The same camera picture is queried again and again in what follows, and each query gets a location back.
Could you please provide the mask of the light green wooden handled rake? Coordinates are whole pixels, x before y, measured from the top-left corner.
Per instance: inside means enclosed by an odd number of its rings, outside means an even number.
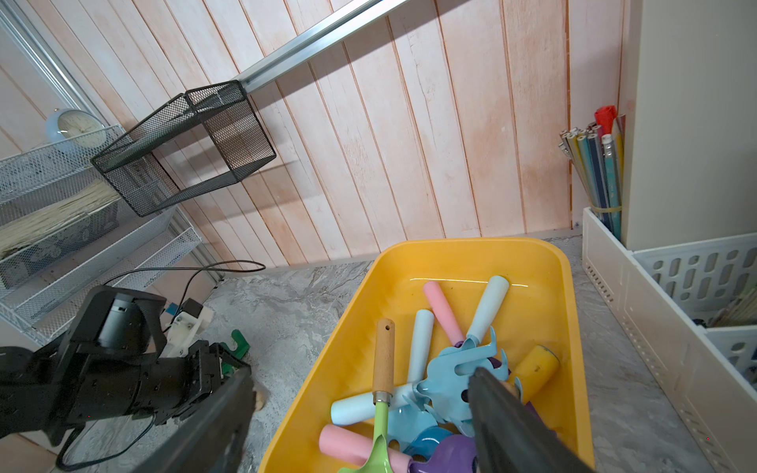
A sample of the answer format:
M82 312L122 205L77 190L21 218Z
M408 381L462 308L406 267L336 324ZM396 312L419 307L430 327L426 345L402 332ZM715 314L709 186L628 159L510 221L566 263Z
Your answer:
M340 472L392 472L388 456L388 413L394 397L395 324L383 318L377 324L373 374L375 421L373 448L368 460L357 469L341 468Z

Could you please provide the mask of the green rake wooden handle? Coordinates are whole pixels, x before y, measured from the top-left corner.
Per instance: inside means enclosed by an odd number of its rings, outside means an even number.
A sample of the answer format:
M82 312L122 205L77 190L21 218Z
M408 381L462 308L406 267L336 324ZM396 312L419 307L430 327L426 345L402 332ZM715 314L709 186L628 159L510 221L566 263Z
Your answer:
M221 363L221 373L224 378L230 378L242 364L244 364L244 357L250 350L250 343L246 340L246 337L242 334L240 329L234 329L231 332L231 338L234 342L234 347L230 348L226 343L222 343L222 347L234 357L234 362L223 361ZM254 412L261 411L266 404L266 395L260 388L254 386Z

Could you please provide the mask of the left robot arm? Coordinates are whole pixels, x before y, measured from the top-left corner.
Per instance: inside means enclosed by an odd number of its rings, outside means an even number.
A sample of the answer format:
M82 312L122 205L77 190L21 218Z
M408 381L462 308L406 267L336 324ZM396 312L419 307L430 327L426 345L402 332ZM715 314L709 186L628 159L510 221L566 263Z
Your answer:
M224 364L246 363L219 343L194 342L186 355L162 356L165 298L98 286L69 328L32 352L1 350L1 433L42 431L52 445L91 421L122 416L157 425L184 420L217 391Z

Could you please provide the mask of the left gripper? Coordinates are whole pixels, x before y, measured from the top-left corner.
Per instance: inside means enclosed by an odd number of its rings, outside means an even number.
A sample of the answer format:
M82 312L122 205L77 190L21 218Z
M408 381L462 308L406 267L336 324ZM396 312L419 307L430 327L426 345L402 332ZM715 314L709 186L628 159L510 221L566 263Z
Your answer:
M192 343L164 357L165 298L110 286L92 289L58 348L58 412L71 425L126 415L156 424L188 418L227 380L226 365L247 364L219 343Z

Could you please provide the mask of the yellow storage box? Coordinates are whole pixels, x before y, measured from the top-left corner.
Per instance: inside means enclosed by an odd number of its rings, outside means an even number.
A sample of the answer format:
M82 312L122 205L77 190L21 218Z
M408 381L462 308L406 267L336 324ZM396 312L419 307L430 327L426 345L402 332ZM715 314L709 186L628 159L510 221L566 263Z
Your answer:
M536 238L416 240L384 251L343 313L262 461L263 472L335 472L342 462L319 450L319 434L338 399L372 387L379 320L396 326L394 378L406 381L414 319L428 302L424 285L437 281L457 323L468 328L487 282L510 291L493 323L493 337L512 365L543 345L560 359L533 405L581 460L593 464L593 436L579 317L569 259Z

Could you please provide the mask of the light blue hand rake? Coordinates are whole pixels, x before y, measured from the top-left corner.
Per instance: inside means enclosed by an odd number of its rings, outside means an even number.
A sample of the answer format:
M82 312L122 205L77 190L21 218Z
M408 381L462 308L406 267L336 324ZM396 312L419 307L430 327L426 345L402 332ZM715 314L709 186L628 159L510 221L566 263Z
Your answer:
M499 353L492 323L510 289L509 281L499 275L490 278L476 308L473 321L461 346L443 350L431 360L427 378L414 386L418 406L432 414L440 424L453 424L459 433L472 438L474 428L468 393L469 380L481 368L497 380L509 377L507 356L501 366L491 360Z

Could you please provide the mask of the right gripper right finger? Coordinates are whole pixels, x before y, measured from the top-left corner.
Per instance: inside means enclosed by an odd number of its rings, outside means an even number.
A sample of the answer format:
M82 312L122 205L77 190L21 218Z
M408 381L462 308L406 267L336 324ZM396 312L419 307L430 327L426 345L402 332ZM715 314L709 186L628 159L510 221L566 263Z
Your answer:
M481 472L591 471L483 368L469 379L468 403Z

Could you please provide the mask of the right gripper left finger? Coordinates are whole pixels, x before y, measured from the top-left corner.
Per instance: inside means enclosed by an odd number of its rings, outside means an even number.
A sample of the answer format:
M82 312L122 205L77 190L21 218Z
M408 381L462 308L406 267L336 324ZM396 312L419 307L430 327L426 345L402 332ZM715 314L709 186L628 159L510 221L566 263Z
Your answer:
M236 472L255 410L249 368L237 370L137 472Z

